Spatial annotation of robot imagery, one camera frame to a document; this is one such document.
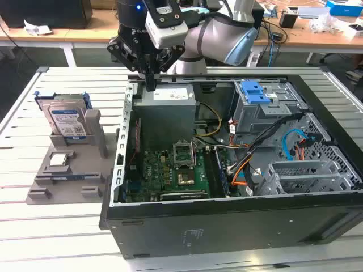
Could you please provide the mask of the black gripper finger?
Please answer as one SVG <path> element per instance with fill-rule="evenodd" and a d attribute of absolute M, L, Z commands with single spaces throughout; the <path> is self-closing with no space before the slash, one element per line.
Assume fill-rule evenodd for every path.
<path fill-rule="evenodd" d="M 166 72 L 185 52 L 185 45 L 177 45 L 162 49 L 151 56 L 151 91 L 156 89 L 157 80 L 161 72 Z"/>
<path fill-rule="evenodd" d="M 146 90 L 151 91 L 150 66 L 138 38 L 132 38 L 131 44 L 127 45 L 120 37 L 114 37 L 109 41 L 107 50 L 130 71 L 137 71 L 145 81 Z"/>

